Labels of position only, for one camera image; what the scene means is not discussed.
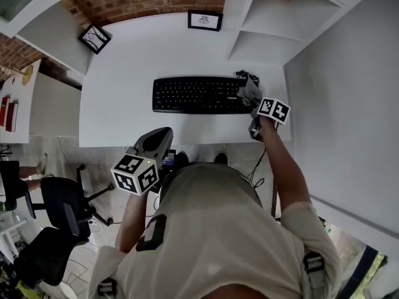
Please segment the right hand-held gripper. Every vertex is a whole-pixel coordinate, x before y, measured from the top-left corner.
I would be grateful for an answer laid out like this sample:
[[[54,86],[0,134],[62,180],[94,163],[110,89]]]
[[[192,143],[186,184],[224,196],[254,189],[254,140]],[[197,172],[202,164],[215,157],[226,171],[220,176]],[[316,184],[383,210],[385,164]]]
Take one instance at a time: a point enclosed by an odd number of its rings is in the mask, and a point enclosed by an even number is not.
[[[263,97],[260,104],[251,112],[252,122],[248,128],[249,135],[253,140],[260,141],[260,116],[265,116],[274,122],[277,131],[280,125],[285,125],[291,107],[276,98]]]

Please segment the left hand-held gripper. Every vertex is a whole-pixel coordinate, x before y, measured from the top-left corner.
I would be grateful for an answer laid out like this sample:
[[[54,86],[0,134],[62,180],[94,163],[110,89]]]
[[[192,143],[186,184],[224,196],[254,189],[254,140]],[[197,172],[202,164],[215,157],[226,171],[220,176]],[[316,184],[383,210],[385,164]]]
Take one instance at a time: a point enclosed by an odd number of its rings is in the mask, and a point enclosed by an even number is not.
[[[113,164],[110,171],[117,187],[137,196],[159,182],[158,166],[163,163],[173,141],[170,127],[157,128],[137,140]]]

